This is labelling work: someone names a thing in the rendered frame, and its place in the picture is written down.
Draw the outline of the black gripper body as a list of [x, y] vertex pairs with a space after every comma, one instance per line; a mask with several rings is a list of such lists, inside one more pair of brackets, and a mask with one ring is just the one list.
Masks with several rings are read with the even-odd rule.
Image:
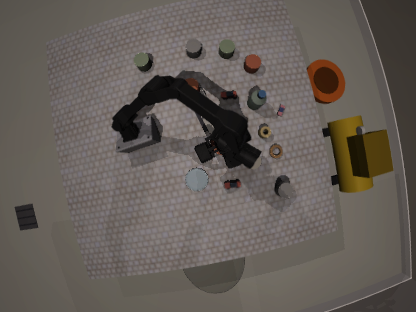
[[[248, 142], [249, 140], [251, 140], [251, 136], [250, 136], [250, 134], [248, 132], [248, 139], [247, 139], [246, 142]], [[215, 143], [215, 146], [213, 146], [213, 147], [210, 148], [209, 146], [207, 147], [205, 145], [205, 143], [203, 142], [203, 143], [195, 146], [194, 149], [195, 149], [196, 154], [197, 154], [197, 156], [198, 156], [198, 158], [199, 158], [199, 160], [200, 160], [201, 163], [205, 163], [205, 162], [211, 160], [212, 157], [213, 157], [213, 154], [216, 153], [216, 152], [218, 152], [218, 151], [220, 152], [220, 154], [225, 153], [223, 151], [220, 151], [217, 148], [216, 143]], [[212, 152], [212, 150], [214, 150], [214, 149], [216, 149], [216, 150]]]

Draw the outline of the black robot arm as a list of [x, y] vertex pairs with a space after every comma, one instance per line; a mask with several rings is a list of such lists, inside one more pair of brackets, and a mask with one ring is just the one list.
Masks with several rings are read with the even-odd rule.
[[224, 110], [205, 95], [195, 90], [183, 78], [172, 76], [154, 76], [140, 90], [138, 97], [121, 108], [113, 116], [111, 128], [119, 131], [123, 143], [136, 140], [138, 127], [133, 121], [139, 116], [136, 113], [144, 106], [161, 103], [167, 100], [179, 100], [196, 114], [210, 122], [214, 130], [210, 139], [215, 141], [229, 169], [244, 164], [252, 168], [261, 151], [247, 143], [247, 121], [234, 111]]

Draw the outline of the grey bottle with dark blue cap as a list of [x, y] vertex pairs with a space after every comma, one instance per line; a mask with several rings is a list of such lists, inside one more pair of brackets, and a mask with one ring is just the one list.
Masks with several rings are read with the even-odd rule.
[[264, 90], [257, 90], [255, 92], [252, 92], [251, 97], [249, 98], [247, 104], [250, 109], [257, 110], [266, 101], [267, 101], [266, 92]]

